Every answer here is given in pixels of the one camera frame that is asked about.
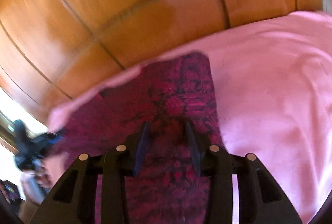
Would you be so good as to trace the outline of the person's left hand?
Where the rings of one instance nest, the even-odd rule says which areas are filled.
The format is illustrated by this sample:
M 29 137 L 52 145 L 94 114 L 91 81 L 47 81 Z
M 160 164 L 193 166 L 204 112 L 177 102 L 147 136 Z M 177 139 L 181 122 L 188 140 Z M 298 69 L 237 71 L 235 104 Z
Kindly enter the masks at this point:
M 52 186 L 51 178 L 46 169 L 46 165 L 44 164 L 44 162 L 42 160 L 39 160 L 36 163 L 34 174 L 35 174 L 35 179 L 36 179 L 37 183 L 41 187 L 51 188 L 51 186 Z

